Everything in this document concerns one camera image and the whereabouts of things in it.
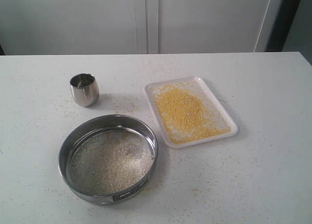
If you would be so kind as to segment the round stainless steel sieve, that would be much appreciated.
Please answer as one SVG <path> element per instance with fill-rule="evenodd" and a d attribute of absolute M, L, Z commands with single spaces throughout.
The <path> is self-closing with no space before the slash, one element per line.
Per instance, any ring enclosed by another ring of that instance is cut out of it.
<path fill-rule="evenodd" d="M 156 168 L 158 142 L 141 120 L 110 114 L 74 129 L 58 156 L 60 175 L 74 194 L 96 205 L 110 205 L 146 187 Z"/>

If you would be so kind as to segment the yellow grain pile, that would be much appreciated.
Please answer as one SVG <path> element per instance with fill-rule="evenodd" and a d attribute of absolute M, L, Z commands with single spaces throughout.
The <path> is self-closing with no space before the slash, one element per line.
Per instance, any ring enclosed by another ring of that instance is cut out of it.
<path fill-rule="evenodd" d="M 128 131 L 110 131 L 78 147 L 70 163 L 70 176 L 84 192 L 115 193 L 141 180 L 152 163 L 149 142 L 144 137 Z"/>

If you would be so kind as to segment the stainless steel cup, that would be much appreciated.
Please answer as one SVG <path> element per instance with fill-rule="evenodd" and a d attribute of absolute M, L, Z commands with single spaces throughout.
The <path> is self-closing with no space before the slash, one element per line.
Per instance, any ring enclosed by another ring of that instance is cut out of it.
<path fill-rule="evenodd" d="M 89 73 L 81 73 L 70 79 L 73 100 L 82 107 L 89 107 L 99 99 L 99 88 L 96 78 Z"/>

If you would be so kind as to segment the yellow millet in tray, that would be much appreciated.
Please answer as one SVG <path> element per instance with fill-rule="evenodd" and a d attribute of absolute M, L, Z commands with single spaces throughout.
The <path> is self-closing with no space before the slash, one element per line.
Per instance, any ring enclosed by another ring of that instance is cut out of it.
<path fill-rule="evenodd" d="M 229 133 L 231 127 L 196 81 L 152 88 L 153 102 L 172 143 Z"/>

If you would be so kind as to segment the white plastic tray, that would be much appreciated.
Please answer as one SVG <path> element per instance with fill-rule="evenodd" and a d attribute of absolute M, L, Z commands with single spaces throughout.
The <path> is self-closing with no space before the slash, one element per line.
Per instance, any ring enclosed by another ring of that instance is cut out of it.
<path fill-rule="evenodd" d="M 224 117 L 224 119 L 226 120 L 226 122 L 231 127 L 231 131 L 229 133 L 221 134 L 219 136 L 209 137 L 209 138 L 202 139 L 202 140 L 192 141 L 190 143 L 185 143 L 185 144 L 181 144 L 181 145 L 174 144 L 170 141 L 169 136 L 166 133 L 166 130 L 164 128 L 161 117 L 157 113 L 156 106 L 153 102 L 152 88 L 161 87 L 161 86 L 167 85 L 167 84 L 175 84 L 175 83 L 189 82 L 189 81 L 196 81 L 200 85 L 201 89 L 206 94 L 206 96 L 212 100 L 212 102 L 215 104 L 215 106 L 221 112 L 221 114 Z M 213 140 L 219 140 L 219 139 L 231 137 L 231 136 L 236 135 L 239 131 L 239 127 L 238 127 L 237 123 L 233 120 L 233 118 L 230 116 L 230 114 L 226 111 L 226 109 L 220 103 L 219 99 L 214 95 L 214 93 L 211 91 L 209 86 L 206 84 L 206 82 L 201 77 L 191 76 L 191 77 L 167 80 L 167 81 L 162 81 L 162 82 L 150 83 L 150 84 L 145 86 L 144 91 L 146 93 L 150 109 L 151 109 L 151 111 L 152 111 L 152 113 L 153 113 L 153 115 L 154 115 L 154 117 L 155 117 L 155 119 L 159 125 L 163 140 L 166 143 L 166 145 L 168 145 L 169 147 L 172 147 L 174 149 L 181 149 L 181 148 L 193 146 L 196 144 L 202 144 L 202 143 L 210 142 Z"/>

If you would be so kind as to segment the white cabinet doors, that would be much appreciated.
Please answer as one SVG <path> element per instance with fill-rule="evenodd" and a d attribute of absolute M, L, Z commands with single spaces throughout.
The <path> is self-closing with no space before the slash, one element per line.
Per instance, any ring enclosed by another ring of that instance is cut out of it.
<path fill-rule="evenodd" d="M 282 0 L 0 0 L 7 55 L 263 52 Z"/>

